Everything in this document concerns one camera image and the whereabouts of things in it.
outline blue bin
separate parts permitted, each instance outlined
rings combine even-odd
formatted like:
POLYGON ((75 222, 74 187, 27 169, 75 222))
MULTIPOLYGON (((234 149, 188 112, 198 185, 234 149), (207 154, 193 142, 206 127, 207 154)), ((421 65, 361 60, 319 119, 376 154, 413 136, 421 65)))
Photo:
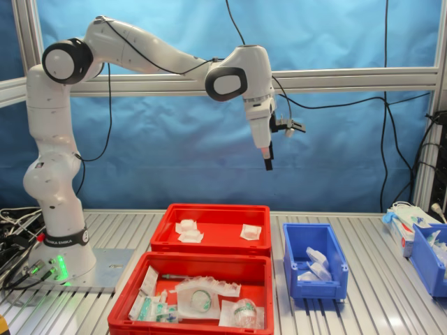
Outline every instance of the blue bin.
POLYGON ((427 242, 433 232, 440 230, 437 239, 447 242, 447 225, 431 225, 431 228, 414 228, 413 253, 410 260, 419 274, 428 293, 432 297, 447 297, 447 281, 444 280, 446 268, 427 242))
POLYGON ((348 264, 330 224, 285 223, 286 251, 284 269, 288 293, 293 298, 345 299, 348 286, 348 264), (320 251, 329 262, 333 281, 299 281, 309 271, 307 247, 320 251))

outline blue backdrop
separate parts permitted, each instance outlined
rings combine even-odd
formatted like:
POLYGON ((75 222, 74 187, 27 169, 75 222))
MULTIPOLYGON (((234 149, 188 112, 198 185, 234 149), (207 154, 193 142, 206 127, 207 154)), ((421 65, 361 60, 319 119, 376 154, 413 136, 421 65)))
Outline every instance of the blue backdrop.
MULTIPOLYGON (((390 1, 388 66, 432 66, 440 0, 390 1)), ((233 17, 249 44, 263 45, 273 70, 383 65, 384 0, 235 1, 233 17)), ((240 44, 225 1, 38 1, 45 46, 82 37, 107 15, 149 30, 198 57, 225 57, 240 44)), ((0 2, 1 77, 20 72, 10 2, 0 2)), ((112 67, 112 74, 128 71, 112 67)), ((390 92, 389 102, 424 92, 390 92)), ((305 105, 329 105, 380 92, 294 94, 305 105)), ((425 126, 428 97, 393 105, 401 152, 413 161, 425 126)), ((276 210, 378 211, 384 170, 380 155, 383 103, 302 110, 293 117, 307 133, 273 135, 274 170, 266 172, 240 98, 113 98, 114 126, 105 155, 87 163, 80 199, 85 208, 165 208, 172 202, 266 204, 276 210)), ((278 98, 279 114, 287 104, 278 98)), ((96 157, 108 130, 107 98, 72 98, 73 128, 85 158, 96 157)), ((409 180, 388 118, 389 178, 385 204, 409 180)), ((31 204, 23 174, 37 155, 24 103, 0 109, 0 207, 31 204)), ((79 174, 73 185, 78 187, 79 174)))

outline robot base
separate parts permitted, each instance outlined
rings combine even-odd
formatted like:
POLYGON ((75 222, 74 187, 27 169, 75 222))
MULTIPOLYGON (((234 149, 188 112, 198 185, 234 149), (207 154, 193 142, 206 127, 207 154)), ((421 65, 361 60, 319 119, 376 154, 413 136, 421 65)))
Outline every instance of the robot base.
POLYGON ((39 260, 45 266, 35 277, 25 281, 24 285, 35 282, 45 272, 55 268, 54 275, 35 288, 45 289, 51 285, 53 290, 86 288, 91 292, 114 292, 133 252, 132 249, 92 249, 90 244, 66 248, 39 244, 29 255, 29 266, 39 260))
POLYGON ((70 279, 64 285, 56 285, 53 290, 88 290, 89 292, 115 291, 119 280, 131 259, 133 249, 93 248, 96 264, 79 277, 70 279))

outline ribbed metal surface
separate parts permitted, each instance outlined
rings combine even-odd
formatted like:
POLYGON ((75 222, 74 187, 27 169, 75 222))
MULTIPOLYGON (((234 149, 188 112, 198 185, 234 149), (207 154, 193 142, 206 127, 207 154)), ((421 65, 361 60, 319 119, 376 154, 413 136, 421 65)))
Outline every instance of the ribbed metal surface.
MULTIPOLYGON (((95 247, 134 248, 119 284, 124 287, 163 211, 86 211, 95 247)), ((410 262, 375 214, 272 213, 275 333, 333 334, 447 334, 447 299, 432 299, 410 262), (284 278, 285 222, 331 223, 349 263, 345 301, 293 301, 284 278)), ((107 316, 118 294, 14 292, 2 296, 0 314, 12 334, 108 333, 107 316)))

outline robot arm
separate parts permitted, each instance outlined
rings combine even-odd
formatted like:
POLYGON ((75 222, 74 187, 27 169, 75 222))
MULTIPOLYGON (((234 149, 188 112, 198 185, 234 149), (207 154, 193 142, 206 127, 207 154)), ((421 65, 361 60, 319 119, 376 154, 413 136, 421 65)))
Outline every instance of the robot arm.
POLYGON ((138 27, 98 16, 83 40, 49 46, 43 69, 55 82, 76 84, 96 76, 104 63, 112 63, 140 73, 164 70, 187 75, 204 82, 207 94, 216 101, 242 95, 254 143, 271 170, 269 122, 275 103, 267 52, 258 45, 243 45, 224 61, 215 61, 185 54, 138 27))
POLYGON ((80 168, 73 137, 70 88, 97 76, 105 62, 141 73, 164 70, 203 82, 216 101, 242 96, 254 143, 267 170, 273 159, 270 132, 294 128, 292 120, 276 120, 272 71, 267 52, 258 45, 237 47, 222 62, 205 61, 171 47, 130 24, 98 16, 81 40, 72 38, 49 46, 42 64, 27 75, 29 130, 39 150, 24 177, 28 194, 38 200, 45 219, 43 244, 29 256, 54 267, 47 281, 61 283, 86 274, 96 258, 89 244, 82 205, 72 180, 80 168))

